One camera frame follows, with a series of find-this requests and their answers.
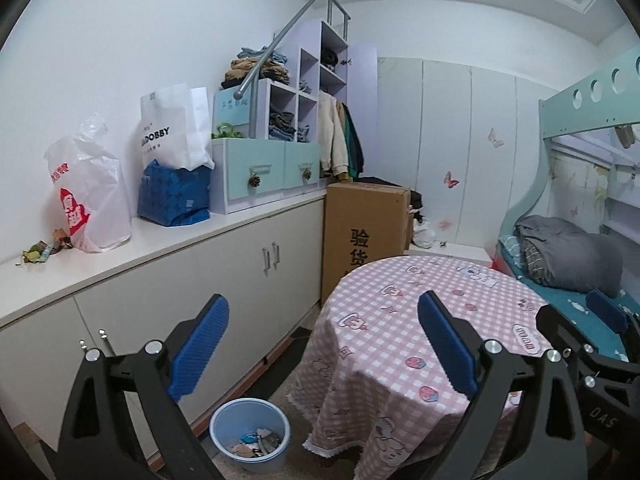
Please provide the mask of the red plastic stool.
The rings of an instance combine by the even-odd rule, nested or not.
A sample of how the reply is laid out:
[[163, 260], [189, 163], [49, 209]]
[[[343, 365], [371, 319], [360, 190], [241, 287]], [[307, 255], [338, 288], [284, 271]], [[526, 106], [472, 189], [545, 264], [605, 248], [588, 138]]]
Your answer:
[[506, 260], [504, 260], [503, 256], [495, 255], [495, 257], [492, 259], [491, 267], [503, 274], [511, 274], [510, 266], [506, 263]]

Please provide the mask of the teal drawer unit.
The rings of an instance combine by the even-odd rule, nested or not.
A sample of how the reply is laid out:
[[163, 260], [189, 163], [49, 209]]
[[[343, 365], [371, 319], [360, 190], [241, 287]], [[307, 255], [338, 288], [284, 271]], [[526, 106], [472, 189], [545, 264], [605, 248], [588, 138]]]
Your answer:
[[213, 214], [233, 214], [319, 187], [315, 143], [224, 138], [213, 140], [212, 149], [215, 169], [209, 211]]

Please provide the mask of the white low cabinet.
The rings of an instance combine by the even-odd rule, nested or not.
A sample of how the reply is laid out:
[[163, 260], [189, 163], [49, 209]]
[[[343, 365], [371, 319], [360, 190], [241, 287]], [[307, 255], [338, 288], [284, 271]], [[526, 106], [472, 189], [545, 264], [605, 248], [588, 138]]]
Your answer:
[[221, 295], [228, 328], [179, 403], [192, 428], [205, 430], [214, 406], [319, 303], [323, 211], [315, 192], [185, 228], [138, 220], [130, 241], [109, 252], [5, 263], [1, 406], [10, 425], [55, 446], [87, 350], [137, 352]]

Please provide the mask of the pink checkered tablecloth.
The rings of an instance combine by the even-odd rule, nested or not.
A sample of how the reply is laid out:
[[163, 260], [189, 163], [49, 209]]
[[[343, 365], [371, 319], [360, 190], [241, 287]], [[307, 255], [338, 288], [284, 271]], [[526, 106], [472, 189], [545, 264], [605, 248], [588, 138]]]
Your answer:
[[311, 424], [307, 451], [330, 458], [360, 448], [357, 479], [387, 479], [438, 454], [469, 404], [419, 323], [428, 290], [480, 338], [512, 353], [541, 356], [550, 346], [535, 323], [544, 300], [498, 271], [402, 256], [347, 274], [321, 309], [288, 400]]

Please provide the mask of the grey folded duvet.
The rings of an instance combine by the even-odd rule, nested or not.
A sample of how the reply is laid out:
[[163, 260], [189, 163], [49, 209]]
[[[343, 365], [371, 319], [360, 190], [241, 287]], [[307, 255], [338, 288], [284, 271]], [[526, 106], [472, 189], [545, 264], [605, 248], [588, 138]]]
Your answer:
[[620, 292], [623, 255], [607, 235], [536, 214], [518, 220], [514, 235], [524, 270], [536, 284], [581, 294], [597, 289], [610, 298]]

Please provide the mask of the white paper shopping bag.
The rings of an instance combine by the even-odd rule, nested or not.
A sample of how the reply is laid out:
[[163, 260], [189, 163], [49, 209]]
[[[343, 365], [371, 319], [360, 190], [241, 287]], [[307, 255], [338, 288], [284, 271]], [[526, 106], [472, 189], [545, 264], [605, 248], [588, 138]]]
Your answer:
[[176, 84], [140, 99], [143, 167], [156, 160], [170, 169], [215, 168], [207, 89]]

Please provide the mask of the trash inside bin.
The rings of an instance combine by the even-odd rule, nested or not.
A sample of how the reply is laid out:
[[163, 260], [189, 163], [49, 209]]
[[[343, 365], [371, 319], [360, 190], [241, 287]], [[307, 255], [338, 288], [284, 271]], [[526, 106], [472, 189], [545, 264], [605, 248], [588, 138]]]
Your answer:
[[240, 440], [228, 447], [228, 451], [243, 458], [261, 458], [280, 448], [282, 438], [267, 428], [258, 428], [254, 432], [243, 434]]

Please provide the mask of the brown cardboard box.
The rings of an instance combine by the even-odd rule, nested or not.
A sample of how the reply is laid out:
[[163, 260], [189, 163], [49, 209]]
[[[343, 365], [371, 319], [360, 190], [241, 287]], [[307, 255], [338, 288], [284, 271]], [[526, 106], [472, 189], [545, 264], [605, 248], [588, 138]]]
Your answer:
[[404, 253], [409, 211], [408, 188], [359, 182], [326, 188], [322, 300], [353, 270]]

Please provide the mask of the light blue trash bin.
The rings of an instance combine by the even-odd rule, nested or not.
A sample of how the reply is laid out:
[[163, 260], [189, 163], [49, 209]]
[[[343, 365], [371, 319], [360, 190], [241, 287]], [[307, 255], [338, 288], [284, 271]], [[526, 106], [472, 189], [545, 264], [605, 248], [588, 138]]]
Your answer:
[[255, 398], [227, 402], [214, 411], [209, 435], [224, 456], [253, 474], [273, 474], [286, 462], [291, 424], [277, 405]]

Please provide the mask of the teal bunk bed frame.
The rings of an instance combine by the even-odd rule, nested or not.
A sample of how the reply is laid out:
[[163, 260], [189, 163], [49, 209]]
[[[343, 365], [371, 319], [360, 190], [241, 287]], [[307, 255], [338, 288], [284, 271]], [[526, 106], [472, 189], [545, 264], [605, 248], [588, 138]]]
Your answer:
[[499, 234], [509, 235], [519, 218], [544, 194], [550, 170], [551, 141], [639, 121], [639, 48], [633, 47], [577, 84], [541, 100], [539, 162], [533, 184], [502, 220]]

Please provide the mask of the dark green hanging garment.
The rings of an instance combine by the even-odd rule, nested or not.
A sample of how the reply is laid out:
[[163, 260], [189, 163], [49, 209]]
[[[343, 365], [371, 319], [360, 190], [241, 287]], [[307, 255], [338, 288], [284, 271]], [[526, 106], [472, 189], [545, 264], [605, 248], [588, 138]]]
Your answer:
[[349, 177], [357, 180], [363, 172], [364, 156], [358, 138], [357, 130], [352, 121], [352, 114], [346, 104], [342, 104], [344, 110], [344, 136], [348, 154]]

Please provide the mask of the folded clothes pile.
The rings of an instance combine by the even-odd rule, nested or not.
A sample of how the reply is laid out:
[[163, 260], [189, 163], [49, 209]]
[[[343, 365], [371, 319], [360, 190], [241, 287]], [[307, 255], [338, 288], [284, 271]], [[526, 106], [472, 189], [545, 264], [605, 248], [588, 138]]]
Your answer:
[[[234, 88], [242, 84], [248, 73], [254, 68], [260, 57], [264, 54], [266, 47], [260, 50], [242, 47], [241, 52], [231, 61], [230, 68], [224, 74], [220, 88]], [[259, 79], [271, 79], [280, 84], [290, 83], [290, 73], [286, 68], [288, 57], [278, 50], [271, 52], [270, 57], [262, 63], [259, 71]]]

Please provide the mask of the lilac cubby shelf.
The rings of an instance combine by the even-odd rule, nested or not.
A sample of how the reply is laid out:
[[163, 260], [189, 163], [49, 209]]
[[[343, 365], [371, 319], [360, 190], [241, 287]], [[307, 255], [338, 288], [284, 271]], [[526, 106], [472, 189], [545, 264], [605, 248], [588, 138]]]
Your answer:
[[378, 51], [370, 44], [351, 44], [347, 32], [347, 23], [338, 30], [326, 20], [294, 25], [274, 49], [288, 57], [290, 83], [259, 79], [258, 72], [241, 99], [234, 92], [242, 84], [228, 89], [219, 86], [214, 99], [213, 137], [318, 144], [318, 94], [323, 91], [337, 99], [343, 129], [342, 104], [348, 106], [362, 147], [364, 167], [354, 180], [349, 172], [337, 177], [323, 172], [320, 164], [320, 176], [339, 181], [361, 180], [372, 167], [366, 144], [378, 132]]

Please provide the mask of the cream hanging jacket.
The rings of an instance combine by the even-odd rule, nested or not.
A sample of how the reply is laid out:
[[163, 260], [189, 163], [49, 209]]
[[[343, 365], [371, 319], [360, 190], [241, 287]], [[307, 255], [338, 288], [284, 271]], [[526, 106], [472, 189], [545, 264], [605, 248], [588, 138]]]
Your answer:
[[348, 173], [348, 151], [343, 123], [337, 109], [337, 99], [329, 93], [318, 94], [318, 144], [320, 164], [323, 172], [335, 177]]

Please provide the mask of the crumpled wrappers on counter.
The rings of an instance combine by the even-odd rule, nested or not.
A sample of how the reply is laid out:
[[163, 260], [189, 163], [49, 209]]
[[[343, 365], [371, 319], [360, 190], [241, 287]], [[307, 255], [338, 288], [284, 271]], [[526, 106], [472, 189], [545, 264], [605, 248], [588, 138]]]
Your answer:
[[46, 263], [52, 255], [72, 248], [73, 243], [67, 233], [63, 229], [56, 229], [48, 242], [40, 240], [40, 242], [33, 244], [31, 248], [24, 250], [22, 252], [22, 263]]

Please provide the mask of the white plastic bag on floor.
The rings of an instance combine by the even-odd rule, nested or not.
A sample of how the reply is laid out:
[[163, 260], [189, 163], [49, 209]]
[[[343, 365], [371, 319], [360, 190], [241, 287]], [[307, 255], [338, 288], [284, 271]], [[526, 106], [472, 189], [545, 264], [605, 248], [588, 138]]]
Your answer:
[[425, 218], [413, 219], [412, 244], [421, 249], [430, 249], [436, 243], [436, 233]]

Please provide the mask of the white red plastic bag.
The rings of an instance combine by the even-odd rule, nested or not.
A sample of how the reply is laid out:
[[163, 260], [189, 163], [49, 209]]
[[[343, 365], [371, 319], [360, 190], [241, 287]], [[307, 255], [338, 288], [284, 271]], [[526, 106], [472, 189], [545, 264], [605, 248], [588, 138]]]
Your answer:
[[74, 136], [63, 136], [44, 153], [50, 179], [73, 246], [107, 252], [131, 237], [131, 211], [122, 166], [107, 151], [103, 118], [94, 114]]

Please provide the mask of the teal patterned mattress sheet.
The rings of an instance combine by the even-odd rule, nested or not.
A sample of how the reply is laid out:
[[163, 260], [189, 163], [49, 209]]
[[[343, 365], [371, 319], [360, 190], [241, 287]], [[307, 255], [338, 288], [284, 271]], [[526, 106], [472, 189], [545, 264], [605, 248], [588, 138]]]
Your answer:
[[514, 259], [501, 242], [498, 243], [497, 255], [503, 256], [510, 266], [510, 275], [536, 292], [547, 304], [552, 304], [553, 307], [556, 307], [556, 310], [568, 318], [598, 347], [602, 356], [608, 356], [619, 361], [628, 360], [628, 354], [620, 340], [620, 336], [614, 334], [597, 315], [587, 309], [585, 294], [534, 283], [525, 275], [524, 270], [515, 264]]

